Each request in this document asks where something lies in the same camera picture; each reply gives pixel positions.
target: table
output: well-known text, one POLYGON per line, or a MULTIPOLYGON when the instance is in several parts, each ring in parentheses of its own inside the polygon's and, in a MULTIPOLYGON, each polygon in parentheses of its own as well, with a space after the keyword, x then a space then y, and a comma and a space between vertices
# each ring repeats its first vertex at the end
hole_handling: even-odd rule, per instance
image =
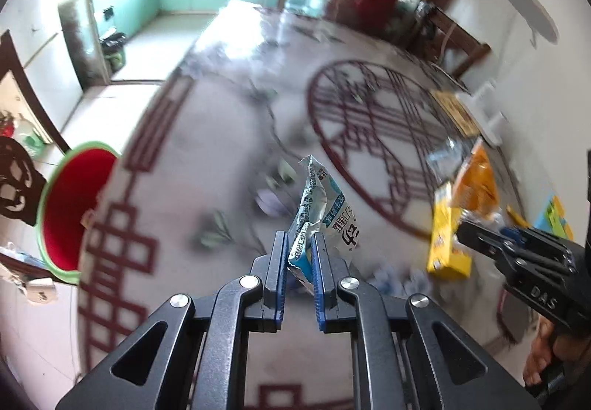
MULTIPOLYGON (((423 269, 435 186, 424 157, 457 132, 428 92, 442 87, 427 64, 388 43, 231 2, 155 95, 85 234, 83 368, 171 295, 214 294, 247 273, 275 231, 289 228, 305 183, 298 160, 308 154, 355 209, 355 271, 423 269)), ((501 156, 490 153, 503 198, 516 206, 501 156)), ((456 318, 486 342, 498 333, 502 279, 486 258, 475 266, 461 288, 469 305, 483 295, 480 314, 474 324, 456 318)), ((312 297, 293 288, 283 329, 250 337, 246 405, 271 385, 261 392, 352 408, 350 349, 348 335, 318 332, 312 297)))

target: white floor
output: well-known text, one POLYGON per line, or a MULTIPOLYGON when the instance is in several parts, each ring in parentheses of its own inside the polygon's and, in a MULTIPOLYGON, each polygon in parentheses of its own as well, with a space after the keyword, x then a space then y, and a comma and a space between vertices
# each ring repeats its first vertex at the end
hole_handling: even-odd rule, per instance
MULTIPOLYGON (((64 138, 71 147, 100 140, 123 151, 157 89, 156 85, 92 88, 66 125, 64 138)), ((35 165, 48 178, 61 158, 61 152, 51 146, 35 165)), ((40 258, 34 228, 0 216, 0 244, 8 241, 40 258)), ((14 285, 0 280, 2 354, 40 410, 53 410, 80 371, 76 291, 74 286, 57 284, 56 302, 33 306, 14 285)))
POLYGON ((129 39, 114 80, 165 80, 215 15, 161 15, 129 39))

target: plastic bag on floor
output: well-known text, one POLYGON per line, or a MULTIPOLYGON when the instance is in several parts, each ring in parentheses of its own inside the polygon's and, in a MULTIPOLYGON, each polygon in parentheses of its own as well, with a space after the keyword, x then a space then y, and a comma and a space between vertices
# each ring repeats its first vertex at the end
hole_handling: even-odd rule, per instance
POLYGON ((308 167, 308 177, 301 196, 300 208, 292 224, 296 235, 288 263, 292 273, 299 280, 311 283, 312 233, 321 231, 328 253, 341 257, 349 265, 359 241, 360 230, 353 208, 326 168, 311 155, 302 159, 300 165, 308 167))

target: bolt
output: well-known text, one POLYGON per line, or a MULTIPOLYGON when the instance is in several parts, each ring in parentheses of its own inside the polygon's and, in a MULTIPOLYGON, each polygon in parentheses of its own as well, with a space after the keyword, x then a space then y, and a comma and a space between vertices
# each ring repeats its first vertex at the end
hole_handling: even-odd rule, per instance
POLYGON ((429 298, 422 294, 414 294, 410 298, 410 303, 413 307, 425 308, 429 304, 429 298))
POLYGON ((177 294, 170 298, 170 304, 175 308, 186 307, 188 304, 187 295, 177 294))
POLYGON ((258 276, 255 275, 245 275, 240 278, 240 285, 244 288, 255 288, 259 284, 258 276))
POLYGON ((352 276, 346 276, 341 280, 341 287, 347 290, 355 290, 359 286, 359 280, 352 276))

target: yellow box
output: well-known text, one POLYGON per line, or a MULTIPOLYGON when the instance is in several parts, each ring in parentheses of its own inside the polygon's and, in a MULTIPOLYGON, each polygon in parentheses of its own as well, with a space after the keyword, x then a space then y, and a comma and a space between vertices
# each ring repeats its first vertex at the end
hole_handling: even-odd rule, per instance
POLYGON ((451 183, 446 183, 435 192, 433 233, 427 261, 427 271, 444 280, 470 276, 472 257, 460 247, 454 247, 454 235, 462 209, 450 208, 451 183))

